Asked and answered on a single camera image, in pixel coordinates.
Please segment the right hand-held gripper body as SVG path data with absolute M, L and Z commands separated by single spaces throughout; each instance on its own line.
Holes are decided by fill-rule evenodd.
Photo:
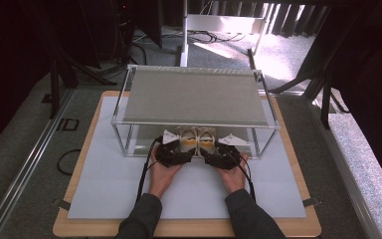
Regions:
M 230 170 L 241 162 L 241 153 L 237 150 L 237 147 L 249 145 L 248 141 L 231 133 L 221 137 L 215 142 L 215 150 L 212 153 L 214 156 L 213 162 L 207 164 L 220 169 Z

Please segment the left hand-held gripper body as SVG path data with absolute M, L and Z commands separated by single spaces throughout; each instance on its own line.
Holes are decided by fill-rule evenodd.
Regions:
M 179 136 L 167 129 L 163 135 L 158 137 L 156 141 L 159 145 L 156 148 L 156 160 L 166 167 L 184 164 L 183 153 L 179 148 Z

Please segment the beige grey sneaker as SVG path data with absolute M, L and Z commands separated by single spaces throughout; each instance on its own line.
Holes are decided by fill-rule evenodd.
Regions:
M 213 127 L 199 127 L 197 132 L 200 154 L 213 153 L 216 142 L 216 130 Z
M 194 126 L 179 126 L 176 129 L 179 135 L 179 148 L 181 152 L 195 154 L 197 149 L 197 132 Z

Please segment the metal two-tier shoe rack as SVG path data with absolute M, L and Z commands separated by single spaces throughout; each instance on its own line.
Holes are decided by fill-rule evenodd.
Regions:
M 121 152 L 145 156 L 181 125 L 211 126 L 260 158 L 281 129 L 258 70 L 130 65 L 110 121 Z

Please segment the person's right hand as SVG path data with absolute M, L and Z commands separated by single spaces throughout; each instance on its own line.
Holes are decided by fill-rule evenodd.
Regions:
M 236 166 L 230 170 L 217 168 L 222 182 L 226 188 L 226 191 L 231 194 L 237 190 L 244 189 L 246 184 L 246 163 L 248 156 L 245 153 L 241 154 L 241 162 L 239 166 Z

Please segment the person's left hand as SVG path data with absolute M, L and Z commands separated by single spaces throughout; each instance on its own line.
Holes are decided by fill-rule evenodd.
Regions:
M 151 159 L 152 166 L 150 167 L 150 185 L 148 193 L 161 199 L 182 166 L 174 165 L 166 167 L 159 163 L 155 156 L 152 156 Z

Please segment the white table mat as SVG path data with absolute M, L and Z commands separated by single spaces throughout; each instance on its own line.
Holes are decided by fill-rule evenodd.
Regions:
M 116 97 L 104 97 L 79 185 L 71 219 L 123 219 L 129 215 L 146 158 L 125 157 L 110 124 Z M 302 204 L 282 137 L 277 134 L 260 159 L 249 161 L 258 205 L 275 218 L 304 218 Z M 217 219 L 229 216 L 227 192 L 219 173 L 201 158 L 182 166 L 162 197 L 164 219 Z

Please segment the wooden table board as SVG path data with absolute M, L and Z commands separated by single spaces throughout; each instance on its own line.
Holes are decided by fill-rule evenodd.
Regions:
M 117 98 L 117 93 L 115 91 L 106 91 L 100 97 L 91 127 L 65 195 L 66 201 L 70 202 L 71 205 L 80 182 L 88 147 L 91 145 L 96 128 L 97 115 L 100 112 L 104 97 Z M 281 128 L 278 134 L 284 141 L 289 164 L 303 202 L 308 198 L 309 192 L 293 151 L 287 129 L 285 127 Z M 53 232 L 59 237 L 112 237 L 117 233 L 118 226 L 124 219 L 71 219 L 69 217 L 70 209 L 71 206 L 69 209 L 62 209 L 58 213 Z M 320 235 L 321 226 L 314 207 L 304 206 L 304 209 L 306 212 L 304 218 L 275 218 L 272 216 L 286 237 L 313 238 Z M 234 231 L 229 216 L 222 219 L 164 219 L 161 217 L 154 234 L 157 237 L 167 238 L 231 238 Z

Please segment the black tripod stand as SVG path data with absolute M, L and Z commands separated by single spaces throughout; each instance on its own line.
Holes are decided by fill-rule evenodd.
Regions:
M 319 92 L 322 92 L 320 122 L 325 129 L 330 129 L 328 114 L 330 110 L 332 78 L 327 70 L 324 70 L 322 67 L 318 67 L 306 73 L 302 73 L 292 81 L 287 82 L 278 88 L 272 89 L 271 93 L 281 94 L 305 80 L 310 80 L 310 83 L 303 92 L 302 96 L 313 101 L 318 96 Z
M 51 62 L 51 119 L 53 119 L 60 110 L 59 77 L 63 78 L 63 82 L 67 88 L 75 89 L 79 84 L 74 69 L 79 70 L 81 73 L 86 74 L 102 85 L 115 86 L 114 82 L 100 77 L 97 73 L 94 73 L 92 70 L 76 61 L 66 52 L 60 51 L 56 55 L 56 58 Z

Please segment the white metal stand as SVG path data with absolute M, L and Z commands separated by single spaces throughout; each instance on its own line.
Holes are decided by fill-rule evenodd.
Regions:
M 258 35 L 256 45 L 248 50 L 250 62 L 255 62 L 263 35 L 266 33 L 265 18 L 239 16 L 199 15 L 188 13 L 188 0 L 183 0 L 182 48 L 180 66 L 188 65 L 188 32 L 208 31 L 232 34 Z

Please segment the dark curtain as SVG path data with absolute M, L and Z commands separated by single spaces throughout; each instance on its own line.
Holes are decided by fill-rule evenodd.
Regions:
M 49 58 L 17 0 L 0 0 L 0 133 L 35 84 Z

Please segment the black floor socket frame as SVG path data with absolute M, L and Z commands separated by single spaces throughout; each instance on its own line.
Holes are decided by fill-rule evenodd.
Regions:
M 57 131 L 75 131 L 78 129 L 80 121 L 78 119 L 61 119 L 57 126 Z

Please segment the metal floor rail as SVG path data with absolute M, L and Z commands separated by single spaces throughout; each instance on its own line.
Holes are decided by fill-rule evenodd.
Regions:
M 376 204 L 382 169 L 351 114 L 329 114 L 329 129 L 320 120 L 319 100 L 308 101 L 311 114 L 328 146 L 352 206 L 368 239 L 382 239 Z
M 8 190 L 5 192 L 4 197 L 0 202 L 0 232 L 40 162 L 74 92 L 73 89 L 68 89 L 64 92 L 60 101 L 60 107 L 57 109 L 55 115 L 47 120 L 47 124 L 36 141 L 36 144 L 30 151 L 29 156 L 23 163 L 21 169 L 16 174 L 16 177 L 11 182 Z

